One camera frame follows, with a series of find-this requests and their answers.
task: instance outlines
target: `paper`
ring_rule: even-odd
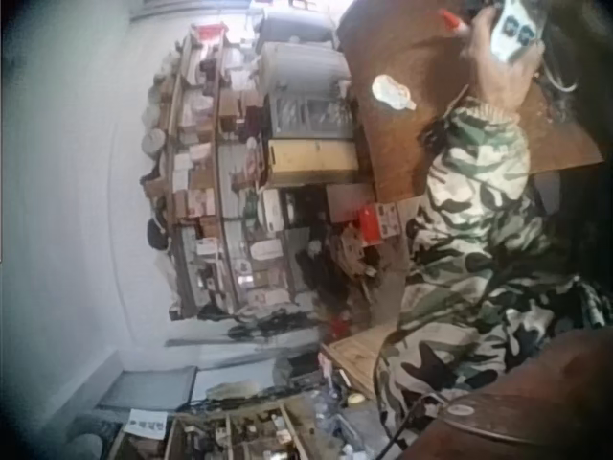
[[[210,256],[217,253],[217,238],[203,238],[195,242],[198,256]]]
[[[188,190],[190,178],[189,170],[178,170],[172,172],[172,191]]]
[[[166,436],[167,418],[167,412],[132,409],[124,431],[144,438],[163,440]]]
[[[193,162],[189,153],[177,153],[174,155],[174,170],[190,170],[193,168]]]
[[[215,191],[213,189],[207,189],[206,208],[208,216],[215,215]]]
[[[204,162],[211,156],[211,144],[196,144],[190,146],[190,158],[194,163]]]

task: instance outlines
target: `cabinet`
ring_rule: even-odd
[[[270,139],[268,184],[296,186],[357,179],[355,145],[350,141]]]
[[[273,93],[266,107],[273,138],[351,139],[352,115],[343,101],[327,96]]]

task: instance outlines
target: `black cable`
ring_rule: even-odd
[[[412,416],[413,416],[413,410],[409,410],[409,413],[407,414],[407,416],[404,418],[404,420],[402,421],[402,423],[396,430],[396,433],[394,433],[394,436],[392,436],[392,439],[390,439],[387,445],[385,445],[385,448],[383,448],[383,450],[379,453],[379,455],[375,457],[375,460],[383,459],[383,457],[388,452],[388,450],[391,449],[394,443],[398,440],[398,438],[400,437],[400,434],[402,434],[402,431],[404,431],[404,428],[406,428],[406,426],[409,425],[409,422],[411,421]]]

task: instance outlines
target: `cardboard box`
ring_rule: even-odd
[[[149,199],[164,196],[169,190],[169,183],[164,177],[148,180],[143,184],[145,196]]]
[[[215,215],[215,191],[213,189],[207,189],[206,194],[206,215],[214,216]]]
[[[188,217],[199,218],[207,214],[206,190],[188,190]]]
[[[180,190],[174,193],[174,214],[177,219],[184,219],[188,216],[187,190]]]
[[[195,127],[195,133],[200,144],[206,144],[213,140],[213,121],[211,119],[204,123],[199,123]]]
[[[263,288],[268,284],[268,270],[253,272],[253,286],[255,288]]]
[[[211,168],[196,168],[190,171],[190,189],[207,190],[213,189],[215,179]]]
[[[200,218],[200,227],[205,238],[221,238],[221,232],[217,217],[204,216]]]
[[[257,89],[240,91],[240,105],[243,110],[245,110],[247,107],[263,107],[264,98]]]

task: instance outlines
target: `person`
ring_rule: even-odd
[[[563,332],[612,318],[608,297],[565,270],[527,187],[517,110],[544,46],[534,42],[511,64],[497,60],[495,17],[489,7],[473,21],[469,92],[445,117],[446,148],[407,224],[411,267],[397,330],[375,365],[381,422],[390,437],[407,427],[402,449],[443,404],[493,383]]]

